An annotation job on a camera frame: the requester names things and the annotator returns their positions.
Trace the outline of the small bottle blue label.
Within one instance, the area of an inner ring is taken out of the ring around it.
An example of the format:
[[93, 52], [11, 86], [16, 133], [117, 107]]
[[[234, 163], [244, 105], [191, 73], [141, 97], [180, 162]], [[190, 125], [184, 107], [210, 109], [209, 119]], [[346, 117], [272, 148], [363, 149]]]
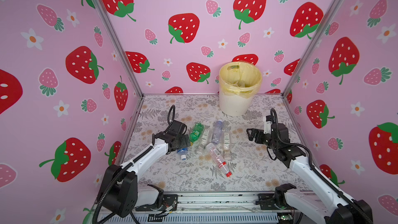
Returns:
[[187, 148], [187, 147], [186, 147], [186, 148], [181, 148], [181, 149], [177, 150], [177, 155], [179, 156], [179, 158], [180, 158], [182, 161], [187, 160], [187, 155], [188, 155], [188, 153], [189, 153], [189, 151], [188, 151], [188, 148]]

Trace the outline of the green bottle yellow cap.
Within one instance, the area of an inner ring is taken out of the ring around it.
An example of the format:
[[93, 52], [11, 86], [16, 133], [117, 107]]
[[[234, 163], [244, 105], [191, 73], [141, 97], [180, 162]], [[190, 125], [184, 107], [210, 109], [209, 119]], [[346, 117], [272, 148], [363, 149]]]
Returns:
[[192, 128], [190, 134], [189, 134], [189, 141], [191, 146], [199, 140], [201, 135], [203, 134], [205, 127], [202, 123], [196, 122], [194, 127]]

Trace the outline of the clear bottle green white label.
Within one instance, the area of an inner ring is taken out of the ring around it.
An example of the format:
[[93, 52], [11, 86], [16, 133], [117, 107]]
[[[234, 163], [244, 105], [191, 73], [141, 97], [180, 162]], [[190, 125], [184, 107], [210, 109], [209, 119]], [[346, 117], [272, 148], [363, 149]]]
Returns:
[[224, 133], [224, 141], [223, 141], [223, 156], [226, 160], [231, 160], [231, 142], [230, 142], [230, 135], [228, 132]]

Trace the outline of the clear bottle red cap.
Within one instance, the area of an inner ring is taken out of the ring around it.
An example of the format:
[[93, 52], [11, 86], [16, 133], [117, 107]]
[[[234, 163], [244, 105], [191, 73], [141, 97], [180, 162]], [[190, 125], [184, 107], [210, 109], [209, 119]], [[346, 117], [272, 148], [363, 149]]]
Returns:
[[210, 154], [213, 162], [216, 164], [216, 166], [220, 169], [221, 172], [223, 172], [226, 177], [230, 177], [232, 175], [232, 172], [230, 171], [224, 157], [220, 153], [220, 151], [217, 149], [217, 147], [213, 144], [210, 143], [206, 145], [206, 150]]

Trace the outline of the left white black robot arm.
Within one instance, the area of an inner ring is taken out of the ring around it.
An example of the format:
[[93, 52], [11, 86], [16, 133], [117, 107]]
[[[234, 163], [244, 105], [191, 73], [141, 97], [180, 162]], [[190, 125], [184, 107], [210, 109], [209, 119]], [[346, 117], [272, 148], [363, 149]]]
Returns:
[[103, 224], [113, 216], [126, 217], [140, 207], [160, 209], [164, 190], [152, 184], [140, 186], [143, 174], [162, 156], [190, 145], [187, 126], [173, 120], [165, 131], [152, 135], [152, 141], [133, 159], [110, 165], [96, 198], [92, 223]]

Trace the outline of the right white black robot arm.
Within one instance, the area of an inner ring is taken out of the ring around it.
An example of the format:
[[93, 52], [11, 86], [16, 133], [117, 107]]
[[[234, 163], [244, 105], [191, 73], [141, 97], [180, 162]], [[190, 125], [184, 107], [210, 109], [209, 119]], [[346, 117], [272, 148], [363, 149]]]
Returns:
[[290, 142], [284, 124], [272, 123], [265, 130], [252, 128], [246, 132], [250, 141], [265, 145], [269, 153], [274, 153], [275, 160], [298, 175], [318, 197], [318, 200], [314, 200], [288, 183], [276, 187], [272, 198], [261, 199], [258, 204], [295, 208], [317, 224], [373, 223], [371, 207], [365, 201], [355, 200], [343, 192], [322, 174], [314, 166], [309, 149], [302, 144]]

